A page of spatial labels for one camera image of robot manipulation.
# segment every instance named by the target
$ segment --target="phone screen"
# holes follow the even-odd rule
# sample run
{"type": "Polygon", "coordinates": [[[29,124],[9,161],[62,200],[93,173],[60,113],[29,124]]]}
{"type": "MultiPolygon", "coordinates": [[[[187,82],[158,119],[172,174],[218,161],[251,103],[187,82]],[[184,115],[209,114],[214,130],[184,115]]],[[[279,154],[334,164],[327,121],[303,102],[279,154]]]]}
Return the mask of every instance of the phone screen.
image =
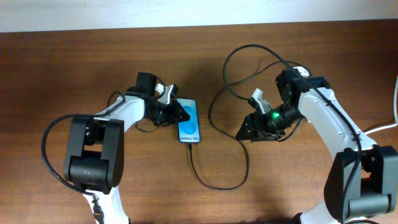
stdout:
{"type": "Polygon", "coordinates": [[[178,138],[181,143],[196,143],[200,142],[199,124],[197,103],[195,100],[177,99],[182,108],[191,117],[189,121],[179,122],[178,124],[178,138]]]}

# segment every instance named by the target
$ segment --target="white cable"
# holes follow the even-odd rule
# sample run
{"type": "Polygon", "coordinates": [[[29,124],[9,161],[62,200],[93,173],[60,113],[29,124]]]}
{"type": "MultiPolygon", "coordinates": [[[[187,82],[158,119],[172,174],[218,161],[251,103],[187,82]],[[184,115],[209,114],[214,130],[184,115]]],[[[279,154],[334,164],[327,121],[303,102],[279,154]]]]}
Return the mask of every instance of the white cable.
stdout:
{"type": "Polygon", "coordinates": [[[381,126],[378,128],[374,128],[372,130],[366,131],[365,134],[370,134],[376,131],[380,131],[383,129],[387,129],[387,128],[393,128],[395,126],[398,125],[398,115],[397,115],[397,91],[398,91],[398,76],[397,76],[397,81],[396,81],[396,87],[394,89],[394,103],[393,103],[393,107],[394,107],[394,124],[390,124],[390,125],[385,125],[385,126],[381,126]]]}

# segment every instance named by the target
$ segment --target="blue circle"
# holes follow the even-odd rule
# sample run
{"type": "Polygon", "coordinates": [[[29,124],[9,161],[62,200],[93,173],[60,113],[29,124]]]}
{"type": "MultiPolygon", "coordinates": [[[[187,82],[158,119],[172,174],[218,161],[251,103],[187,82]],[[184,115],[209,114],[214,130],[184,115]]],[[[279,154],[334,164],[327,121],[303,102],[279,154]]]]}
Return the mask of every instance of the blue circle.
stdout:
{"type": "MultiPolygon", "coordinates": [[[[189,106],[184,106],[183,109],[190,115],[192,116],[192,109],[189,106]]],[[[195,125],[195,123],[191,120],[189,121],[184,121],[181,122],[180,124],[178,124],[181,128],[181,130],[185,133],[185,134],[193,134],[195,133],[195,131],[197,130],[197,126],[195,125]]]]}

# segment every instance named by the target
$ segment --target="blue smartphone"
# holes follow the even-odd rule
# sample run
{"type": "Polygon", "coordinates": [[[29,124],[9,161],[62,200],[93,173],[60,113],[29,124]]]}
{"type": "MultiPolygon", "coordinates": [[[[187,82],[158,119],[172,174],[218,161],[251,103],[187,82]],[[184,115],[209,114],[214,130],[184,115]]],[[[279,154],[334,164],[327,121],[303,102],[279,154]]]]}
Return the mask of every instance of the blue smartphone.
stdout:
{"type": "Polygon", "coordinates": [[[180,143],[200,142],[197,103],[191,99],[177,99],[184,110],[191,117],[189,121],[178,123],[178,138],[180,143]]]}

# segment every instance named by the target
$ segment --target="wall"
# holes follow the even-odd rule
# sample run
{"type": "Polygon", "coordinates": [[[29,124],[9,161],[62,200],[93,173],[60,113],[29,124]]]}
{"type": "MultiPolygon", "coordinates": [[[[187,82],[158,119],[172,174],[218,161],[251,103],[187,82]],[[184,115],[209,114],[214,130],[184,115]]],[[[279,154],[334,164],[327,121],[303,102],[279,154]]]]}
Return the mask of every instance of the wall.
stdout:
{"type": "Polygon", "coordinates": [[[396,0],[0,1],[0,32],[398,18],[396,0]]]}

